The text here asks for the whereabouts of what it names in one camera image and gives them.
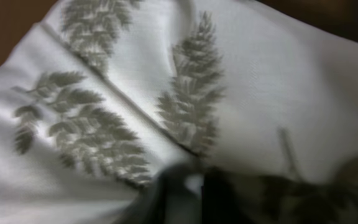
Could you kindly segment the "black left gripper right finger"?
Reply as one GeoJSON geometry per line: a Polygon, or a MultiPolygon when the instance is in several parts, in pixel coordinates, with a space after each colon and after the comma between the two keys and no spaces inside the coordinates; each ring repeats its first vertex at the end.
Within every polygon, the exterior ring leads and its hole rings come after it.
{"type": "Polygon", "coordinates": [[[254,224],[244,215],[224,173],[211,169],[204,175],[202,186],[202,224],[254,224]]]}

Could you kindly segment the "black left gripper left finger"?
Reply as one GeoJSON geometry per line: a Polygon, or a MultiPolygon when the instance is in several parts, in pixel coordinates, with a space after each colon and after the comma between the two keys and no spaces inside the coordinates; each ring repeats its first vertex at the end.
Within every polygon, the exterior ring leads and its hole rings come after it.
{"type": "Polygon", "coordinates": [[[203,174],[185,164],[161,171],[115,222],[200,224],[203,174]]]}

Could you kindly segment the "white fern print dress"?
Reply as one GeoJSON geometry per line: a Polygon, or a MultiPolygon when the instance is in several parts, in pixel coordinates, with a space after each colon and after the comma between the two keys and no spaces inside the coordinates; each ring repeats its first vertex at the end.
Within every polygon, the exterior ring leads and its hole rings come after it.
{"type": "Polygon", "coordinates": [[[358,1],[59,1],[0,66],[0,223],[116,223],[176,164],[358,223],[358,1]]]}

